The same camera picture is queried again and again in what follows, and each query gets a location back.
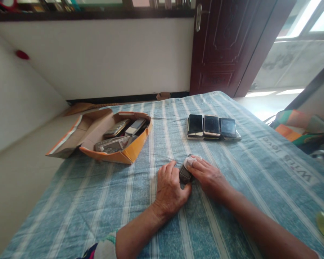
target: bed sheet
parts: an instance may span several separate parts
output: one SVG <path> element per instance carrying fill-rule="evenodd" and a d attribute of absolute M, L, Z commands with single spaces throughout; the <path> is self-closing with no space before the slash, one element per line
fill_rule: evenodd
<path fill-rule="evenodd" d="M 324 167 L 222 92 L 112 106 L 148 113 L 153 129 L 133 165 L 66 159 L 2 258 L 75 258 L 127 224 L 156 197 L 157 171 L 189 154 L 217 165 L 259 209 L 324 258 L 315 216 L 324 211 Z M 236 120 L 239 142 L 186 138 L 189 114 Z M 149 258 L 261 258 L 235 218 L 193 182 L 186 205 L 139 255 Z"/>

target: door handle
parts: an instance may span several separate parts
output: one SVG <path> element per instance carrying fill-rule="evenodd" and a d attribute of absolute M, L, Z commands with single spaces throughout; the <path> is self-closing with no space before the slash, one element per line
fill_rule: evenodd
<path fill-rule="evenodd" d="M 202 11 L 202 4 L 198 4 L 197 5 L 197 16 L 195 19 L 195 30 L 196 32 L 199 32 L 201 29 L 201 18 L 202 18 L 202 14 L 203 13 L 207 13 L 209 14 L 209 11 Z"/>

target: blue striped sheet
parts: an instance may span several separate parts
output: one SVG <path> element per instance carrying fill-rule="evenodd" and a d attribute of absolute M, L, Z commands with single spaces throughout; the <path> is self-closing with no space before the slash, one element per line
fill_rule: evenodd
<path fill-rule="evenodd" d="M 111 107 L 145 112 L 153 129 L 136 162 L 98 162 L 80 152 L 66 159 L 2 258 L 72 258 L 137 217 L 156 197 L 156 172 L 189 154 L 221 168 L 259 209 L 324 258 L 315 216 L 324 211 L 324 167 L 221 92 Z M 190 113 L 236 120 L 240 142 L 186 138 Z M 186 205 L 140 257 L 261 258 L 235 218 L 193 182 Z"/>

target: person's left hand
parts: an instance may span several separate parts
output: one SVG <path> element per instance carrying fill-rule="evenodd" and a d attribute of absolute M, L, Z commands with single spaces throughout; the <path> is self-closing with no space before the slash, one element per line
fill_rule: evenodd
<path fill-rule="evenodd" d="M 171 161 L 163 165 L 157 173 L 157 193 L 154 207 L 159 217 L 170 218 L 188 200 L 192 185 L 188 183 L 182 190 L 179 180 L 179 169 L 175 167 L 176 162 Z"/>

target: forearm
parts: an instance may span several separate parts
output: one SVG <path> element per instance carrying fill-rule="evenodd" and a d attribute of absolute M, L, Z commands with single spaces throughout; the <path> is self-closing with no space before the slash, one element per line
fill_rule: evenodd
<path fill-rule="evenodd" d="M 313 250 L 262 213 L 241 193 L 237 192 L 226 207 L 267 257 L 318 258 Z"/>
<path fill-rule="evenodd" d="M 136 258 L 153 235 L 170 218 L 152 204 L 137 218 L 121 228 L 116 235 L 117 258 Z"/>

